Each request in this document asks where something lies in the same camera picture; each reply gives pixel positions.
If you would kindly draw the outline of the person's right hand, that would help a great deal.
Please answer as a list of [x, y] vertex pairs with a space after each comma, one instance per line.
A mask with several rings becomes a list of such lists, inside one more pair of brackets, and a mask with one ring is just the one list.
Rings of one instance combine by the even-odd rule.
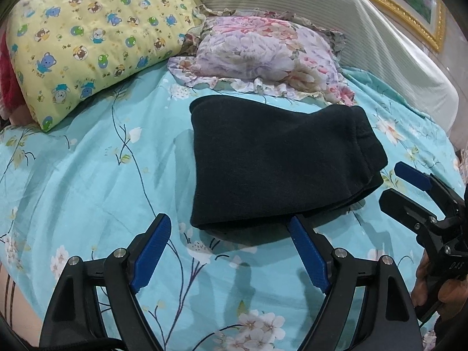
[[[416, 283], [411, 292], [412, 304], [415, 307], [425, 304], [428, 298], [428, 285], [426, 275], [430, 261], [427, 252], [424, 251], [416, 271]], [[467, 301], [467, 277], [461, 280], [448, 280], [439, 290], [438, 300], [441, 302], [438, 313], [442, 321], [453, 319], [461, 312]]]

